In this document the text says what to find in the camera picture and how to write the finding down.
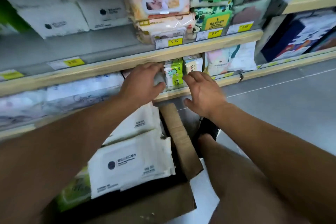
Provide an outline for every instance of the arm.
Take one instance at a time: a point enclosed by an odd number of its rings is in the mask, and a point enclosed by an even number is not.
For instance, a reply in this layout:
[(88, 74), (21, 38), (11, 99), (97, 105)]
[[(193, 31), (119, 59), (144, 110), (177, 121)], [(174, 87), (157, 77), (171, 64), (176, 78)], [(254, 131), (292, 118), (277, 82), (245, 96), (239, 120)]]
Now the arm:
[(84, 167), (110, 133), (165, 88), (162, 66), (137, 66), (120, 93), (0, 145), (0, 223), (26, 223)]
[(336, 222), (335, 156), (228, 103), (207, 74), (183, 79), (193, 99), (185, 105), (220, 127), (296, 209), (313, 223)]

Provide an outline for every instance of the gray tile floor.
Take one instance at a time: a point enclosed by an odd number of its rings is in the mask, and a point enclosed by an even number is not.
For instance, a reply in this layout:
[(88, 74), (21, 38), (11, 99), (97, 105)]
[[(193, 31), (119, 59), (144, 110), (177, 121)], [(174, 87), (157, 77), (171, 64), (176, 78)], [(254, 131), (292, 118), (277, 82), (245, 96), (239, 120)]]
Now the gray tile floor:
[[(249, 114), (336, 155), (336, 59), (225, 86), (223, 91), (229, 102)], [(184, 106), (185, 98), (159, 104), (175, 103), (192, 137), (199, 116)], [(223, 132), (217, 141), (244, 154)], [(191, 180), (191, 187), (197, 209), (169, 224), (206, 224), (210, 220), (219, 199), (206, 170)]]

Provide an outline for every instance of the shoe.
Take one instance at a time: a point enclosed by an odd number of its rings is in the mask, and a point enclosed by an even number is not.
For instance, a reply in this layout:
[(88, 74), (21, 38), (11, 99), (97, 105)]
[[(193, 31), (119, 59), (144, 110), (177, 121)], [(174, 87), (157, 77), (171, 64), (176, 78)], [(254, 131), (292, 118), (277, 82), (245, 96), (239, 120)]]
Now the shoe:
[(214, 140), (216, 140), (219, 134), (219, 127), (217, 127), (212, 121), (207, 118), (200, 119), (199, 128), (191, 140), (191, 143), (193, 144), (199, 158), (203, 158), (203, 156), (199, 150), (198, 139), (203, 134), (209, 134)]

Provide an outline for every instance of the baby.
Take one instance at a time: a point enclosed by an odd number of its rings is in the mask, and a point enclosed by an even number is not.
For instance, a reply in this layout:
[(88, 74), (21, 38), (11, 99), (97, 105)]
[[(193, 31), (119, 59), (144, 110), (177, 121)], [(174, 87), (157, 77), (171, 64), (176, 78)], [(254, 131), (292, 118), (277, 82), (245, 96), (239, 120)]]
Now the baby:
[(168, 5), (163, 0), (153, 0), (153, 2), (146, 3), (149, 10), (168, 10)]

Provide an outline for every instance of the leg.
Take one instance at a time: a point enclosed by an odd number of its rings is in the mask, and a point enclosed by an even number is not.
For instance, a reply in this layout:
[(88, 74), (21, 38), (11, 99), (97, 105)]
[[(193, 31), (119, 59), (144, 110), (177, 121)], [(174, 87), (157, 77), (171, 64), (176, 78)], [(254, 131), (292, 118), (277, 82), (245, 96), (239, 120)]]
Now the leg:
[(220, 199), (210, 223), (306, 223), (250, 160), (221, 146), (209, 134), (201, 135), (198, 144)]

